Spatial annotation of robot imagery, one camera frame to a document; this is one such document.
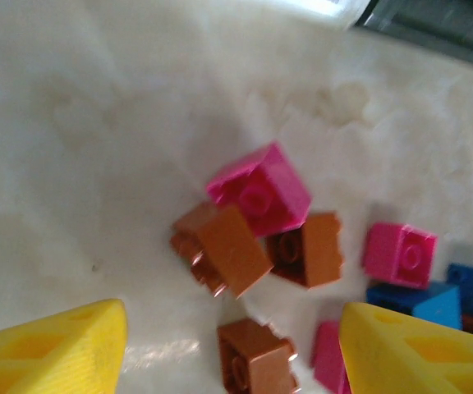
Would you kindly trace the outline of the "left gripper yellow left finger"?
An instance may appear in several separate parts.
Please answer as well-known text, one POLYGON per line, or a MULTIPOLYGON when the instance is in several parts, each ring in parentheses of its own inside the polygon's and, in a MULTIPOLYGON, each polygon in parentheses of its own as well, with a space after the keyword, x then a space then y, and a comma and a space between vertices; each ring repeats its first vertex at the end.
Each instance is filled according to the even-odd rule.
POLYGON ((0 393, 113 393, 127 332, 120 299, 0 330, 0 393))

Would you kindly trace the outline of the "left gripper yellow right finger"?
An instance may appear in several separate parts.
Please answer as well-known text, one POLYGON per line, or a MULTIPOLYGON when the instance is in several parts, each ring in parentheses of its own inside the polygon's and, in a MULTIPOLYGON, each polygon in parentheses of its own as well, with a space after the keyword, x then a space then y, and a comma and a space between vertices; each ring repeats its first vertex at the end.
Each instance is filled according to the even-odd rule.
POLYGON ((350 302, 339 341, 354 393, 473 393, 473 334, 350 302))

